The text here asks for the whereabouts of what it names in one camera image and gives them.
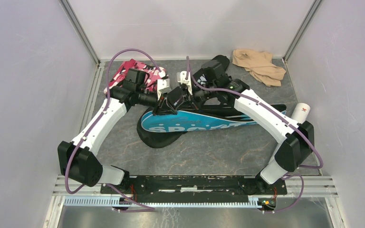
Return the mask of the blue Sport racket cover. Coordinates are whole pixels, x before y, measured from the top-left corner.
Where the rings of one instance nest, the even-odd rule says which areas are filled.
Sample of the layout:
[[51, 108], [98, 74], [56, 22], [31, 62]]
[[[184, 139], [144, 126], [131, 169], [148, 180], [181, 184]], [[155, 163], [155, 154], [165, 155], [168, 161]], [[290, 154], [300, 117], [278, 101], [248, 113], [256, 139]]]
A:
[[148, 108], [137, 123], [144, 133], [173, 133], [226, 129], [256, 125], [252, 117], [228, 105], [205, 105], [200, 110], [179, 110], [177, 114], [154, 115]]

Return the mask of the black Crossway racket cover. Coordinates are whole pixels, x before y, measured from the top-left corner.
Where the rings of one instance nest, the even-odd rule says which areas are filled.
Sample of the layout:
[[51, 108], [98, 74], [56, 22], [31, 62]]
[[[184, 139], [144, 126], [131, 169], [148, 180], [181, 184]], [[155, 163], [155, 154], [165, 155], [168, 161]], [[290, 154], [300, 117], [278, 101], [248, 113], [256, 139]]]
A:
[[[192, 92], [201, 90], [198, 87], [192, 87]], [[189, 94], [189, 106], [188, 107], [176, 107], [176, 110], [200, 110], [205, 105], [228, 105], [227, 96], [216, 93], [216, 96], [206, 102], [193, 102]], [[151, 148], [163, 148], [176, 141], [181, 135], [187, 133], [173, 132], [173, 133], [144, 133], [137, 130], [140, 139]]]

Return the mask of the beige cloth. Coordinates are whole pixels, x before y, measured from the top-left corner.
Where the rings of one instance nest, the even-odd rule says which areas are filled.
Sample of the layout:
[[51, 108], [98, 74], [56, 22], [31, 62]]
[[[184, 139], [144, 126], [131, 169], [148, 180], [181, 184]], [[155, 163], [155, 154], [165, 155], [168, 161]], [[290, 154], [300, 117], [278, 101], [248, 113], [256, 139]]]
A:
[[272, 63], [273, 54], [253, 49], [236, 49], [232, 52], [232, 63], [244, 68], [257, 81], [266, 86], [281, 86], [286, 70]]

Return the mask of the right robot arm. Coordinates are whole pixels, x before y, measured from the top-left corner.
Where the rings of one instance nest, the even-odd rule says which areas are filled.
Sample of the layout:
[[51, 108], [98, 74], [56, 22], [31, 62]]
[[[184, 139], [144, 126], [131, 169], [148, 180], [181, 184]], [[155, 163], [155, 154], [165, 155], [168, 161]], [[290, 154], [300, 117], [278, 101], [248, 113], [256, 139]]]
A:
[[314, 127], [310, 122], [301, 123], [277, 111], [240, 79], [233, 79], [222, 87], [205, 87], [195, 79], [190, 62], [187, 62], [186, 71], [182, 74], [206, 92], [225, 92], [230, 95], [237, 111], [251, 117], [276, 140], [277, 146], [272, 157], [256, 176], [258, 192], [269, 193], [277, 180], [297, 168], [305, 167], [303, 161], [315, 151]]

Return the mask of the pink camouflage cloth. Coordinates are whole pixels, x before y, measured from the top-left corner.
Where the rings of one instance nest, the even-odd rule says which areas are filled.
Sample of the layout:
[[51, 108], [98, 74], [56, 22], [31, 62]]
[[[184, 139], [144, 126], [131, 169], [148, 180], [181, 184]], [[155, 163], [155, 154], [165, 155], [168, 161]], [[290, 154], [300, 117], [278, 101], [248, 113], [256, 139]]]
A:
[[158, 80], [168, 78], [166, 70], [163, 67], [157, 68], [132, 58], [128, 61], [122, 62], [115, 73], [110, 73], [108, 89], [111, 89], [115, 86], [121, 87], [121, 82], [126, 79], [130, 70], [132, 70], [133, 73], [137, 72], [141, 75], [144, 75], [143, 89], [150, 92], [157, 91]]

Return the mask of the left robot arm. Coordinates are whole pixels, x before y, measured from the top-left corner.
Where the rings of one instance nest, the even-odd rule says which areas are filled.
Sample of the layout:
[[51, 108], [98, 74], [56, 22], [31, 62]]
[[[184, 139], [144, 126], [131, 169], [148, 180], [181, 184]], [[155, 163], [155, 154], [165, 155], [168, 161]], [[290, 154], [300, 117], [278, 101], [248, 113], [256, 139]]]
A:
[[59, 144], [59, 165], [66, 182], [74, 180], [89, 187], [109, 183], [121, 194], [130, 189], [130, 180], [125, 177], [126, 171], [102, 165], [96, 156], [114, 125], [132, 106], [156, 106], [162, 94], [169, 91], [170, 83], [166, 73], [160, 72], [159, 75], [159, 79], [151, 82], [159, 85], [160, 91], [150, 92], [145, 85], [149, 74], [137, 69], [128, 70], [124, 80], [108, 89], [106, 99], [87, 126], [72, 141], [62, 141]]

